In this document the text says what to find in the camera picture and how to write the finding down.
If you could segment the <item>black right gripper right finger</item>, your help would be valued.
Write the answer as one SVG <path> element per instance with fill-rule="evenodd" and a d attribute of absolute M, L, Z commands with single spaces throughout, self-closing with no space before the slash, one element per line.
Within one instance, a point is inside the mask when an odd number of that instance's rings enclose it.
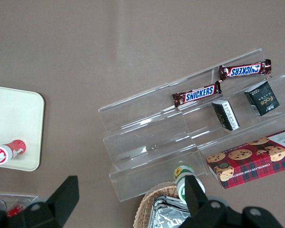
<path fill-rule="evenodd" d="M 181 228 L 281 228 L 268 210 L 245 207 L 241 213 L 223 202 L 208 199 L 193 175 L 185 176 L 185 199 L 190 216 Z"/>

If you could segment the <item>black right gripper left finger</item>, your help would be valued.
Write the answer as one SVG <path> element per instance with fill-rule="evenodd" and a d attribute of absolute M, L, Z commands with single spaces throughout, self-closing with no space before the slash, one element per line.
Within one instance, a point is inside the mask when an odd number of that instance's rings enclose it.
<path fill-rule="evenodd" d="M 32 203 L 12 217 L 0 211 L 0 228 L 62 228 L 78 201 L 78 177 L 68 176 L 46 202 Z"/>

